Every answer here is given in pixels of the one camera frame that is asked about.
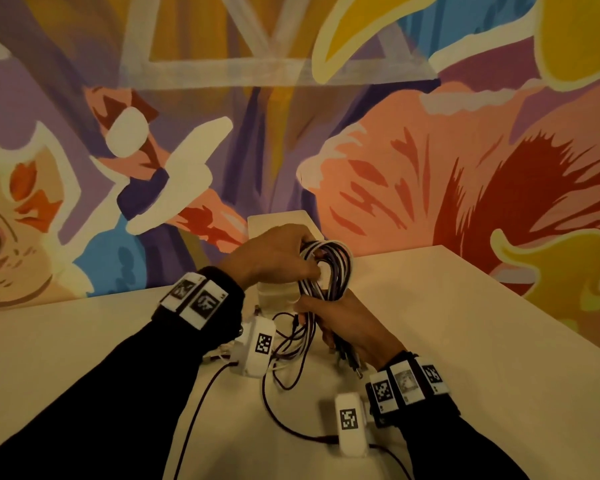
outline yellow shape with cream outline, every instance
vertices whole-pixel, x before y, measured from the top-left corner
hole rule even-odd
[[[600,311],[600,230],[572,231],[535,248],[509,243],[501,229],[491,233],[491,249],[504,263],[536,271],[525,298],[576,330],[576,320]]]
[[[551,88],[600,79],[600,0],[538,0],[536,8],[536,64]]]
[[[322,24],[312,54],[313,78],[325,84],[378,31],[436,0],[338,0]]]

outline white table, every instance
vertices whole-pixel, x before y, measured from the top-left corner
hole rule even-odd
[[[442,247],[356,259],[352,289],[405,345],[431,357],[464,418],[531,479],[600,479],[600,350]],[[148,322],[163,289],[0,312],[0,443]],[[248,294],[246,309],[253,306]],[[173,478],[192,413],[218,365],[200,369],[175,432]],[[334,433],[338,392],[363,391],[319,337],[291,392],[270,402],[289,427]],[[382,439],[408,461],[398,432]],[[402,478],[387,456],[343,459],[277,428],[260,382],[226,371],[193,428],[181,478]]]

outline black sleeve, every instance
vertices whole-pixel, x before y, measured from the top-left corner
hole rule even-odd
[[[0,478],[162,478],[202,356],[240,330],[243,291],[217,268],[198,273],[228,293],[202,330],[158,307],[149,324],[1,444]]]
[[[398,354],[383,370],[405,360],[405,354]],[[448,394],[401,408],[392,423],[407,441],[415,480],[528,480],[516,462],[462,419]]]

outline white device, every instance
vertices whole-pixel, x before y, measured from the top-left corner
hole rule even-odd
[[[342,455],[349,458],[367,456],[367,412],[357,392],[346,392],[336,396],[336,421]]]
[[[252,315],[242,322],[242,334],[235,339],[230,359],[238,365],[231,367],[231,371],[247,377],[263,377],[269,368],[275,336],[273,320]]]
[[[272,227],[284,224],[304,224],[317,241],[324,240],[324,236],[314,224],[305,210],[291,210],[275,214],[261,214],[247,217],[249,239],[265,233]],[[293,304],[300,298],[297,283],[272,285],[258,283],[258,305],[264,316],[272,317],[279,312],[293,312]]]

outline person's right hand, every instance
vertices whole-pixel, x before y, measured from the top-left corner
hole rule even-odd
[[[303,295],[296,303],[295,309],[301,314],[301,322],[304,322],[302,314],[307,312],[320,317],[318,325],[322,329],[322,339],[330,348],[335,348],[333,334],[336,333],[353,345],[360,358],[376,371],[405,350],[400,340],[388,331],[350,290],[337,301],[325,301]]]

